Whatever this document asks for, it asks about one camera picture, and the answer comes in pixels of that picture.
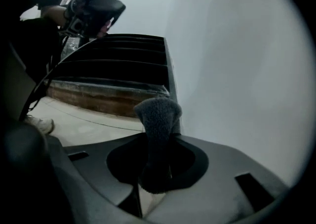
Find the floor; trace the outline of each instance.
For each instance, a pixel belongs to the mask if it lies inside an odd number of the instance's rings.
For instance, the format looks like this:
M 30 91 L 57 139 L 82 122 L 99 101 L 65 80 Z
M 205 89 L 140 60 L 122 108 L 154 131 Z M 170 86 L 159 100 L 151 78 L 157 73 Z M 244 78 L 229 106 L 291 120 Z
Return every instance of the floor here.
M 29 114 L 52 118 L 55 129 L 51 135 L 65 147 L 110 141 L 144 132 L 139 119 L 94 112 L 49 97 L 42 98 Z

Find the gray fuzzy object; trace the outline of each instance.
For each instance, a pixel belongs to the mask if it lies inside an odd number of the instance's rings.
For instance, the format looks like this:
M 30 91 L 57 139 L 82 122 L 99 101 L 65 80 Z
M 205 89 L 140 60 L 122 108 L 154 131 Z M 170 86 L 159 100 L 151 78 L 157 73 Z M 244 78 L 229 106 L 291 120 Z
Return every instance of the gray fuzzy object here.
M 134 110 L 148 138 L 148 162 L 139 184 L 150 193 L 165 192 L 165 185 L 172 178 L 168 142 L 174 124 L 182 115 L 181 107 L 169 98 L 152 98 L 141 102 Z

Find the person's hand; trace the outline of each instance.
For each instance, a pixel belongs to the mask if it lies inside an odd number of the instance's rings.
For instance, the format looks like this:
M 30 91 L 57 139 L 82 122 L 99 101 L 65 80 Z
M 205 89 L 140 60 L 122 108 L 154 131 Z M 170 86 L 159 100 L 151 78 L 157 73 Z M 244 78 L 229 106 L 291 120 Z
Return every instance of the person's hand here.
M 108 21 L 106 24 L 100 29 L 100 32 L 97 34 L 97 38 L 101 38 L 107 34 L 107 31 L 110 29 L 111 22 Z

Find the person's arm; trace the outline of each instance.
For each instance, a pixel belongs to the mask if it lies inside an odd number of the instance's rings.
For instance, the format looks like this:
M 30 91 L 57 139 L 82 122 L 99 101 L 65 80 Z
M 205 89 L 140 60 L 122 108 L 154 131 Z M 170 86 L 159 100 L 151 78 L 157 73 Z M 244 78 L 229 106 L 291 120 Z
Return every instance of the person's arm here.
M 66 19 L 65 19 L 65 11 L 66 8 L 63 6 L 51 6 L 44 10 L 44 13 L 42 14 L 43 18 L 49 18 L 52 21 L 54 21 L 58 26 L 63 27 L 66 24 Z M 98 33 L 97 37 L 103 37 L 107 34 L 107 31 L 109 30 L 111 25 L 111 22 L 108 21 L 105 23 L 104 26 L 101 27 L 100 32 Z

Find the shoe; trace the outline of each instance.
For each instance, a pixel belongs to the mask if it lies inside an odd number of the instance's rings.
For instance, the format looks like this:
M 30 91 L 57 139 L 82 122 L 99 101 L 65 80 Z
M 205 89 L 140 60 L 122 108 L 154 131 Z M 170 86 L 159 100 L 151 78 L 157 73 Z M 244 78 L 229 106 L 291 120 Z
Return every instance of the shoe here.
M 54 121 L 49 118 L 36 118 L 31 115 L 27 115 L 24 122 L 35 126 L 43 134 L 49 134 L 55 128 Z

